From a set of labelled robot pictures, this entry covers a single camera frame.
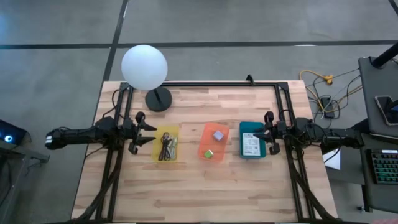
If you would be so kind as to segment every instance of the white label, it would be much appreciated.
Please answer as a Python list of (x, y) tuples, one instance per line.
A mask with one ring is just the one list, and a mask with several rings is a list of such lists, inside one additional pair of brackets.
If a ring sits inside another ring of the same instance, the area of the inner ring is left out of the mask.
[(398, 150), (382, 150), (382, 153), (398, 153)]
[(243, 133), (243, 155), (261, 156), (260, 139), (255, 137), (253, 133)]

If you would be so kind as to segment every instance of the glowing light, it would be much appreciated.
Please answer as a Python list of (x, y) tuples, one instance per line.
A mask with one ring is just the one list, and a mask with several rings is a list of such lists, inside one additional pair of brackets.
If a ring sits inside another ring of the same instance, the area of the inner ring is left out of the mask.
[(6, 136), (4, 137), (5, 142), (11, 142), (12, 141), (12, 136)]

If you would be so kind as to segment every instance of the orange tray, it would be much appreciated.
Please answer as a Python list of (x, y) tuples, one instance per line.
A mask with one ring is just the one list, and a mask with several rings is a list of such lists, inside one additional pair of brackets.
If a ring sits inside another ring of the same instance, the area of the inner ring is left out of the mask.
[[(223, 138), (220, 141), (217, 141), (217, 139), (213, 137), (213, 134), (216, 131), (220, 131), (221, 133), (223, 133)], [(229, 127), (221, 124), (206, 123), (205, 130), (203, 131), (200, 140), (198, 156), (207, 161), (222, 161), (224, 158), (225, 145), (228, 140), (228, 134)], [(205, 153), (209, 150), (213, 152), (213, 156), (211, 158), (206, 158)]]

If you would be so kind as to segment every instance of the black stand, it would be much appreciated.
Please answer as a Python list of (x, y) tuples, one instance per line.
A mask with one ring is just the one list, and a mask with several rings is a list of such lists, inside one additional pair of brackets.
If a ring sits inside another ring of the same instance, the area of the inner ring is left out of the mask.
[(172, 94), (164, 87), (151, 90), (145, 96), (145, 103), (148, 108), (155, 112), (167, 110), (172, 104)]

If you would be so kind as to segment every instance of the wooden tabletop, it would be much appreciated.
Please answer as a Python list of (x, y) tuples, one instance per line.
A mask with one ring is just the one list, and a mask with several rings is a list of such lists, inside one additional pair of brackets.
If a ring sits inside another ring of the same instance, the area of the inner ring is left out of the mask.
[[(296, 117), (312, 118), (304, 82), (287, 82)], [(96, 121), (113, 107), (111, 95), (119, 85), (120, 82), (104, 82)], [(239, 123), (264, 122), (264, 114), (269, 110), (279, 113), (274, 89), (260, 86), (168, 89), (173, 103), (161, 113), (148, 110), (144, 102), (146, 91), (134, 90), (130, 115), (133, 118), (138, 111), (143, 111), (149, 125), (179, 126), (178, 162), (154, 162), (150, 157), (151, 142), (140, 148), (137, 155), (125, 148), (114, 222), (297, 221), (283, 142), (279, 141), (280, 153), (276, 156), (269, 152), (258, 160), (239, 156)], [(226, 154), (220, 163), (210, 163), (197, 156), (206, 122), (230, 128)], [(153, 136), (154, 132), (143, 132), (143, 135)], [(87, 153), (99, 147), (89, 145)], [(73, 218), (78, 217), (98, 193), (105, 158), (104, 149), (85, 161)], [(320, 149), (306, 148), (304, 159), (311, 190), (329, 213), (336, 216)], [(306, 213), (303, 193), (300, 197)]]

